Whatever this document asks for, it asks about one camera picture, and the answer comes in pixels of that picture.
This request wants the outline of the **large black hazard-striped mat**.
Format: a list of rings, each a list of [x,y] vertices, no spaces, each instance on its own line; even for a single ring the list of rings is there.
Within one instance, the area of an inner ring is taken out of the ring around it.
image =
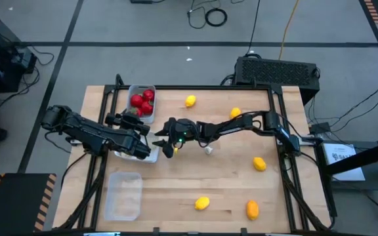
[[[0,174],[0,236],[43,231],[55,174]]]

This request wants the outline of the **clear plastic container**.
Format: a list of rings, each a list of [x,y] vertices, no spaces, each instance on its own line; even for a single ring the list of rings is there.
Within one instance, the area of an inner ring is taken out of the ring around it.
[[[107,221],[134,221],[140,215],[142,176],[137,172],[110,174],[104,219]]]

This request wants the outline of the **black metal table frame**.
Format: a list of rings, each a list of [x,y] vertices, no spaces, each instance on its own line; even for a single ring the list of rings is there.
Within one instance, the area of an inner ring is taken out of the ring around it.
[[[161,129],[169,117],[187,117],[194,121],[219,123],[229,118],[230,110],[239,107],[243,112],[268,110],[266,90],[218,86],[181,86],[158,89],[157,108],[152,132]],[[308,134],[305,109],[297,87],[283,87],[286,117],[302,135]],[[197,96],[194,107],[186,109],[188,95]],[[161,153],[156,163],[127,161],[110,153],[107,158],[106,177],[95,210],[94,197],[84,214],[83,227],[95,225],[97,231],[160,233],[288,233],[292,226],[303,229],[301,213],[294,198],[291,205],[285,200],[285,189],[280,174],[276,141],[273,137],[257,136],[242,131],[221,137],[211,144],[214,151],[206,155],[197,143],[188,142],[172,159]],[[267,169],[258,172],[253,158],[262,157]],[[53,226],[63,224],[83,198],[89,167],[94,177],[100,158],[91,163],[88,157],[78,162],[65,177]],[[319,170],[307,157],[297,157],[297,172],[304,201],[322,224],[329,226],[331,219],[324,197]],[[112,172],[138,172],[143,179],[142,203],[139,217],[134,221],[107,221],[104,207],[108,179]],[[198,197],[208,196],[209,207],[194,209]],[[257,220],[248,220],[245,205],[249,200],[259,204]]]

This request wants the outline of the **small grey plastic basket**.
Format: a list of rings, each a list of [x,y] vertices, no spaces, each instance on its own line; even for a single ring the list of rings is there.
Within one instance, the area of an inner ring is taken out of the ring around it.
[[[156,88],[155,86],[153,85],[131,85],[129,87],[129,90],[128,90],[128,98],[127,98],[127,111],[129,112],[129,110],[132,108],[132,106],[130,105],[130,98],[132,95],[134,94],[139,94],[142,96],[142,93],[146,90],[146,89],[151,89],[155,92],[155,99],[153,101],[154,103],[154,111],[151,115],[142,115],[142,117],[140,117],[140,120],[146,124],[151,124],[154,122],[154,117],[155,117],[155,110],[156,110]]]

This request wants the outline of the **black computer case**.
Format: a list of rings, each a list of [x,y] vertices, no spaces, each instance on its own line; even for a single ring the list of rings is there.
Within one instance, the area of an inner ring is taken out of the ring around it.
[[[232,84],[298,87],[305,105],[320,91],[319,78],[316,64],[243,56],[237,59]]]

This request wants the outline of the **black diagonal beam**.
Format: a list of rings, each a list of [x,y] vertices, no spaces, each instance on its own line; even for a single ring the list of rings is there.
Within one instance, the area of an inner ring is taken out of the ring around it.
[[[325,167],[325,172],[334,175],[378,162],[378,146],[347,157]]]

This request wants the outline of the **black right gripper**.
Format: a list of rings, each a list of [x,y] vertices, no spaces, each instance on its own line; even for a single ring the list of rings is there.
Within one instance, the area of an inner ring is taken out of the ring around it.
[[[159,140],[152,144],[162,149],[166,158],[172,158],[175,152],[174,144],[184,144],[186,141],[198,139],[198,128],[196,124],[189,119],[172,119],[170,126],[164,126],[160,131],[155,133],[156,136],[168,136],[169,140]]]

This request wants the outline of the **orange lemon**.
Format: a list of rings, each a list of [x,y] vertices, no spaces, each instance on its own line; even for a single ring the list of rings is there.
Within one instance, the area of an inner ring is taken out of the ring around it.
[[[259,217],[259,205],[256,201],[250,200],[247,202],[246,215],[249,220],[256,220]]]

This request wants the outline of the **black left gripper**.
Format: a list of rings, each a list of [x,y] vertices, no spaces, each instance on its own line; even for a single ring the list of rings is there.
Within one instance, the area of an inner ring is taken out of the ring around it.
[[[150,126],[142,124],[132,113],[108,113],[104,122],[109,126],[119,126],[119,133],[123,136],[140,138],[140,135],[147,136],[150,131]]]

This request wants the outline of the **small black box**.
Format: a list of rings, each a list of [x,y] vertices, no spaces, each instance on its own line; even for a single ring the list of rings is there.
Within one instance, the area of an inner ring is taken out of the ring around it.
[[[326,133],[330,131],[331,131],[331,127],[328,122],[311,124],[309,126],[309,132],[311,134],[321,134],[321,133]]]

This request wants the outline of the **white plastic basket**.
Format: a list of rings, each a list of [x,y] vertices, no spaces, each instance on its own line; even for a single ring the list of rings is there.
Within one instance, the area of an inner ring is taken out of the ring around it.
[[[140,141],[143,144],[147,144],[149,146],[149,148],[151,149],[149,156],[147,156],[145,159],[138,159],[135,156],[130,156],[130,155],[127,155],[125,153],[121,153],[121,152],[117,152],[117,151],[115,151],[114,154],[117,157],[120,157],[120,158],[122,158],[124,160],[128,160],[128,161],[137,161],[137,162],[143,162],[143,163],[155,163],[158,159],[159,147],[153,145],[153,142],[159,141],[159,138],[157,136],[155,136],[154,133],[149,132],[147,134],[146,138],[141,138]]]

